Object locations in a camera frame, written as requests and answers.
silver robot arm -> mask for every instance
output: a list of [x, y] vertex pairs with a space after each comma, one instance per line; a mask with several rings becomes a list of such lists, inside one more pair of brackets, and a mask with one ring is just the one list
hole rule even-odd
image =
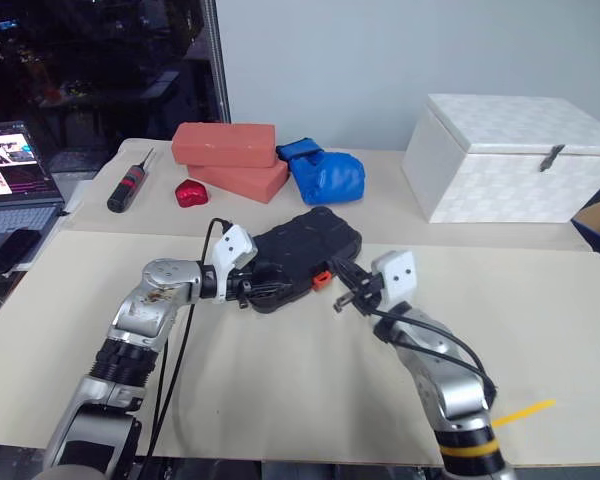
[[223, 302], [229, 272], [256, 253], [249, 234], [234, 225], [214, 246], [211, 266], [160, 259], [144, 267], [51, 437], [38, 480], [128, 476], [142, 428], [132, 412], [142, 405], [178, 310], [201, 298]]
[[[354, 264], [349, 264], [366, 273]], [[427, 420], [433, 429], [448, 480], [515, 480], [516, 474], [504, 461], [493, 434], [489, 403], [483, 380], [457, 364], [415, 349], [433, 350], [464, 361], [458, 345], [448, 337], [413, 325], [421, 323], [448, 334], [451, 331], [424, 312], [411, 308], [417, 286], [411, 252], [389, 252], [372, 263], [371, 274], [355, 279], [352, 270], [340, 271], [341, 280], [351, 291], [334, 305], [340, 311], [353, 303], [362, 313], [391, 312], [406, 323], [372, 315], [374, 333], [395, 346], [400, 362], [413, 376]], [[367, 308], [369, 302], [377, 307]]]

black screwdriver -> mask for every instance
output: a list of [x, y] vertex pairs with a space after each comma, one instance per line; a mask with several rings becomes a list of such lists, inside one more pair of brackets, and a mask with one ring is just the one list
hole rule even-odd
[[144, 170], [144, 165], [149, 155], [153, 152], [153, 148], [149, 150], [149, 153], [144, 157], [144, 160], [140, 162], [138, 165], [132, 165], [127, 173], [122, 177], [120, 183], [113, 191], [109, 200], [107, 200], [107, 207], [109, 210], [115, 213], [122, 213], [133, 201], [133, 198], [138, 193], [140, 186], [144, 180], [144, 177], [147, 176], [147, 172]]

laptop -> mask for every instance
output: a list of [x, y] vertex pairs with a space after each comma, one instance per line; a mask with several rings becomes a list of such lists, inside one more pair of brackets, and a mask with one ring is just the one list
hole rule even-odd
[[0, 244], [18, 228], [38, 230], [42, 239], [22, 262], [32, 260], [63, 208], [25, 124], [0, 123]]

red toy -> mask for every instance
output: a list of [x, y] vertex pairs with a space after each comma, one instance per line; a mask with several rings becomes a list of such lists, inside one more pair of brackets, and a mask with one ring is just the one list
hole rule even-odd
[[176, 187], [176, 200], [182, 208], [204, 205], [209, 201], [207, 189], [200, 182], [187, 179]]

yellow tape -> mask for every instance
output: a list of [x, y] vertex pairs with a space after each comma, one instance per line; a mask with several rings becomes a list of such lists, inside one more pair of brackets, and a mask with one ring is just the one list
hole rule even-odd
[[556, 401], [545, 400], [544, 402], [536, 403], [535, 405], [531, 405], [529, 408], [525, 408], [520, 410], [519, 412], [513, 413], [511, 415], [507, 415], [506, 417], [499, 418], [492, 422], [494, 428], [501, 427], [506, 425], [507, 423], [515, 422], [516, 420], [520, 420], [521, 418], [528, 417], [529, 415], [533, 415], [534, 413], [538, 413], [540, 410], [544, 410], [545, 408], [553, 407], [556, 404]]
[[498, 441], [494, 438], [490, 442], [487, 442], [476, 447], [443, 447], [440, 445], [440, 453], [449, 457], [461, 457], [461, 458], [473, 458], [482, 457], [491, 453], [497, 452]]

